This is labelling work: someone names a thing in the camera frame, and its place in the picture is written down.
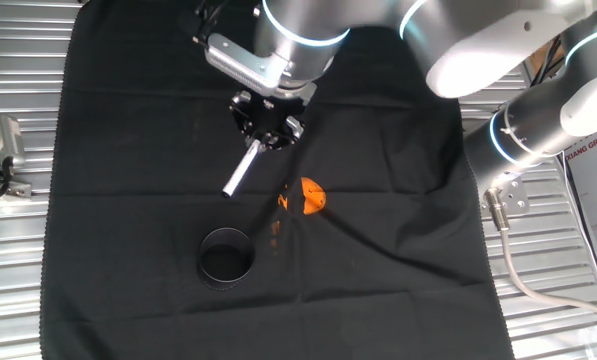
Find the blue light ring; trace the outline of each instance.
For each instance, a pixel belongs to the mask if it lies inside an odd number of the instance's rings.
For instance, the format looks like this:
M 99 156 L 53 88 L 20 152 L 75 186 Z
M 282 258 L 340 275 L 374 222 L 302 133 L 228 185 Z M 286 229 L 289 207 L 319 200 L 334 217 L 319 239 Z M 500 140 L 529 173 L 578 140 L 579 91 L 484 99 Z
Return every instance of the blue light ring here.
M 328 40 L 307 39 L 302 36 L 294 34 L 292 31 L 290 31 L 286 27 L 282 26 L 282 24 L 278 20 L 276 20 L 276 18 L 271 13 L 271 10 L 269 9 L 269 6 L 267 5 L 267 0 L 262 0 L 262 7 L 265 11 L 265 14 L 267 14 L 267 18 L 269 19 L 269 22 L 271 22 L 271 24 L 276 28 L 276 30 L 280 31 L 280 33 L 283 34 L 287 39 L 295 41 L 302 45 L 311 46 L 311 47 L 325 47 L 325 46 L 335 45 L 335 44 L 341 42 L 345 37 L 347 37 L 347 35 L 351 31 L 351 29 L 347 29 L 347 31 L 345 31 L 342 35 L 336 36 L 335 38 L 328 39 Z
M 523 162 L 520 162 L 514 158 L 512 158 L 511 156 L 509 156 L 500 146 L 500 144 L 498 144 L 498 140 L 496 139 L 495 133 L 494 133 L 494 122 L 496 121 L 496 116 L 498 116 L 498 114 L 494 115 L 494 117 L 491 118 L 491 121 L 489 122 L 489 134 L 491 136 L 491 142 L 494 144 L 494 147 L 496 148 L 496 150 L 498 150 L 498 153 L 500 153 L 500 155 L 502 155 L 502 157 L 504 157 L 505 159 L 507 159 L 510 163 L 521 167 L 521 168 L 532 168 L 532 167 L 536 167 L 540 164 L 536 164 L 536 165 L 528 165 L 525 164 Z
M 571 50 L 569 50 L 569 53 L 567 54 L 567 58 L 565 59 L 565 66 L 567 64 L 569 64 L 569 60 L 571 60 L 571 57 L 574 56 L 576 51 L 580 50 L 580 48 L 582 48 L 583 46 L 585 46 L 586 44 L 590 43 L 592 40 L 595 40 L 595 39 L 597 39 L 597 32 L 587 36 L 586 38 L 584 38 L 583 40 L 578 42 L 578 44 L 576 44 L 576 46 L 571 48 Z
M 417 0 L 413 5 L 411 5 L 409 10 L 407 10 L 407 12 L 405 13 L 405 16 L 402 18 L 402 21 L 400 22 L 400 38 L 401 39 L 403 39 L 403 40 L 405 39 L 405 28 L 407 27 L 409 20 L 411 20 L 411 18 L 414 16 L 414 14 L 416 14 L 416 12 L 418 10 L 420 10 L 420 8 L 426 2 L 427 2 L 427 0 Z

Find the orange stain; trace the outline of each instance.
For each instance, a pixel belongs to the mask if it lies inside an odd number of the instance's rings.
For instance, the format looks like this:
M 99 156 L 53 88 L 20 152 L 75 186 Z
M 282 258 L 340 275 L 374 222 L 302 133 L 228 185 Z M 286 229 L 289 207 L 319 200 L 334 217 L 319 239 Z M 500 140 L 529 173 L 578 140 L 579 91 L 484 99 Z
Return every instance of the orange stain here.
M 280 232 L 280 221 L 271 224 L 271 232 L 274 233 L 274 235 L 278 235 Z
M 282 205 L 285 210 L 289 209 L 289 199 L 287 199 L 286 197 L 280 195 L 278 196 L 278 205 Z
M 302 193 L 305 195 L 305 215 L 315 214 L 325 208 L 327 194 L 309 178 L 302 178 Z

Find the gray cable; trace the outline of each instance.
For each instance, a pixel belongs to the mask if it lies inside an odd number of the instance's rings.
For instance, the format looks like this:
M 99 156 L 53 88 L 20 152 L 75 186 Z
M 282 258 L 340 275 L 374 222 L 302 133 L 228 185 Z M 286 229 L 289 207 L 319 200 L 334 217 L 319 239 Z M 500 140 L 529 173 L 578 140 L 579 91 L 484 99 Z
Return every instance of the gray cable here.
M 525 285 L 525 283 L 522 282 L 522 280 L 518 276 L 518 273 L 516 272 L 513 261 L 511 259 L 511 247 L 509 246 L 509 234 L 507 230 L 500 230 L 500 238 L 502 240 L 502 252 L 505 256 L 505 264 L 507 265 L 507 269 L 509 270 L 509 277 L 511 278 L 511 281 L 514 283 L 514 285 L 516 285 L 516 287 L 520 289 L 520 291 L 525 293 L 527 296 L 539 301 L 563 306 L 573 306 L 581 309 L 586 309 L 597 314 L 597 306 L 594 306 L 587 302 L 560 296 L 545 295 L 537 291 L 531 290 L 529 287 L 527 287 L 527 285 Z

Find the metal bracket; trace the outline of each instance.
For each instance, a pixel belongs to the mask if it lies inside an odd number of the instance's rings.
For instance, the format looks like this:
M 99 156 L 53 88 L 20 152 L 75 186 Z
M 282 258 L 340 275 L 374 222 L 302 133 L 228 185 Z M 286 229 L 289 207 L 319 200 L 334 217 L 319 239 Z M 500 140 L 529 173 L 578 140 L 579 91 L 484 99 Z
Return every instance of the metal bracket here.
M 529 199 L 520 177 L 502 183 L 498 188 L 501 189 L 500 198 L 507 215 L 525 215 L 529 213 Z
M 274 94 L 289 65 L 275 53 L 258 57 L 217 33 L 209 36 L 207 44 L 205 57 L 210 65 L 264 97 Z
M 12 180 L 9 190 L 0 198 L 0 203 L 31 201 L 31 183 Z

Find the metal rod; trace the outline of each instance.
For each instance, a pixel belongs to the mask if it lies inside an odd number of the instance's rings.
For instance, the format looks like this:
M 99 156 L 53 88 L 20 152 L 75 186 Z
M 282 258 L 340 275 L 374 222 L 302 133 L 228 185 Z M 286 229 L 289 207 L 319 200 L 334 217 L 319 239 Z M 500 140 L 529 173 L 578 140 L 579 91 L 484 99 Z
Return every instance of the metal rod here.
M 234 171 L 233 175 L 231 175 L 231 179 L 229 179 L 227 185 L 225 185 L 225 187 L 222 189 L 222 195 L 224 197 L 229 198 L 233 196 L 236 188 L 238 188 L 238 185 L 240 185 L 240 182 L 245 177 L 245 174 L 247 174 L 247 170 L 249 170 L 251 163 L 260 153 L 260 145 L 260 140 L 254 140 L 251 143 L 249 150 L 247 150 L 247 153 L 240 161 L 240 164 L 238 164 L 236 171 Z

